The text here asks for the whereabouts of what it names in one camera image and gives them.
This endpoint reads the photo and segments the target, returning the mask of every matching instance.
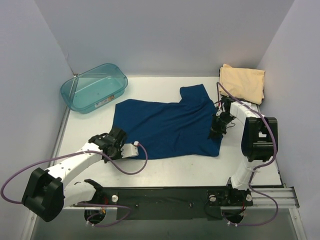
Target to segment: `folded cloth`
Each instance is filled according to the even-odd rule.
[[[234,68],[223,64],[220,68],[220,83],[233,96],[255,104],[261,104],[264,98],[265,71],[249,68]]]
[[[181,87],[180,102],[128,99],[115,105],[113,125],[127,133],[126,143],[139,141],[149,159],[183,155],[219,155],[222,138],[207,139],[217,110],[203,84]],[[135,159],[144,159],[139,151]]]

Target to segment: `screw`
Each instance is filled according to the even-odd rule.
[[[250,194],[248,194],[245,198],[245,200],[247,200],[248,202],[252,201],[252,196]]]
[[[213,195],[213,194],[209,196],[209,201],[210,201],[210,202],[215,202],[216,199],[217,199],[216,196]]]
[[[117,195],[113,195],[113,196],[111,197],[111,201],[112,201],[113,203],[118,202],[118,200],[119,200],[119,197],[118,197]]]

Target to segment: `teal plastic bin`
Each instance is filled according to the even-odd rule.
[[[66,81],[60,92],[71,110],[87,114],[124,94],[127,85],[123,72],[106,63]]]

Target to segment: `table top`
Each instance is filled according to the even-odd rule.
[[[172,103],[181,100],[181,87],[203,84],[212,101],[217,101],[216,82],[219,77],[128,77],[128,86],[119,98],[88,113],[71,111],[62,139],[59,155],[78,151],[90,137],[109,132],[113,124],[115,105],[126,99]],[[111,163],[97,162],[80,173],[70,184],[92,179],[103,187],[194,187],[225,186],[241,160],[243,125],[235,119],[223,137],[218,157],[186,155],[149,160],[146,168],[136,175],[125,175]],[[118,165],[135,172],[144,160],[119,159]],[[256,174],[253,186],[281,185],[277,163],[264,167]]]

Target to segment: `sticker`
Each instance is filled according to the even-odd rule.
[[[106,98],[105,100],[102,100],[101,102],[96,103],[94,106],[95,106],[95,108],[98,108],[98,107],[102,106],[103,104],[110,102],[113,99],[115,99],[115,95],[112,95],[112,96]]]

